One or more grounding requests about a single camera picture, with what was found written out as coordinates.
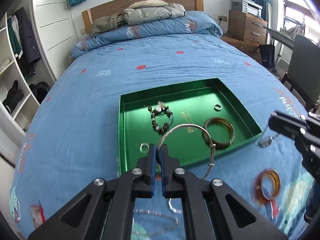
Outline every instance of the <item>bed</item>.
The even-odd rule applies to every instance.
[[[111,15],[134,1],[138,0],[117,0],[85,11],[86,28],[88,21]],[[188,11],[203,10],[203,0],[166,1],[185,5]],[[200,12],[188,12],[188,16],[198,17],[194,19],[200,24],[201,17],[210,18]],[[160,21],[159,24],[171,21],[180,26],[183,18]],[[219,32],[218,25],[212,19],[209,21]],[[112,35],[121,32],[121,28]],[[108,44],[85,52],[84,47],[90,40],[75,45],[73,56],[75,50],[80,53],[39,107],[16,164],[10,208],[25,237],[35,229],[30,206],[41,206],[47,219],[95,178],[110,180],[119,176],[117,124],[122,94],[218,77],[244,104],[262,130],[270,112],[276,109],[294,116],[306,113],[268,70],[214,33],[174,32],[126,40],[110,40],[108,36]],[[267,130],[265,135],[272,134]],[[254,142],[215,160],[207,180],[223,179],[289,239],[296,239],[307,225],[303,215],[313,183],[301,161],[293,141],[279,136],[269,147],[261,149]],[[256,200],[254,185],[258,174],[266,168],[279,173],[281,189],[274,202],[263,205]],[[202,177],[206,169],[204,163],[190,170]],[[181,207],[179,200],[172,204],[177,209]],[[160,181],[156,181],[154,198],[138,199],[135,207],[174,215],[180,220],[175,230],[151,239],[185,239],[183,215],[169,210],[167,200],[162,197]],[[135,214],[134,218],[134,231],[148,233],[168,226],[168,221],[157,217]],[[149,237],[132,235],[132,239]]]

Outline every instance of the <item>drawer handle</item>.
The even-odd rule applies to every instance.
[[[252,23],[255,24],[255,25],[258,25],[258,26],[262,27],[261,24],[258,24],[258,23],[255,23],[255,22],[252,22]]]

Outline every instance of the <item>printer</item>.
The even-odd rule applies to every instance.
[[[250,13],[261,18],[262,6],[250,0],[231,0],[233,11]]]

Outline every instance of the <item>wall outlet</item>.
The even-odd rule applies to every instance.
[[[81,35],[86,34],[87,32],[85,31],[85,29],[80,30]]]
[[[222,16],[222,15],[218,15],[218,20],[222,19],[223,22],[227,22],[228,21],[228,17],[227,16]]]

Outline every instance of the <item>wooden headboard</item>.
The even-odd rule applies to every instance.
[[[114,0],[107,2],[82,12],[85,30],[88,33],[94,20],[122,12],[131,4],[143,0]],[[179,3],[184,6],[186,11],[203,11],[203,0],[163,0],[167,3]]]

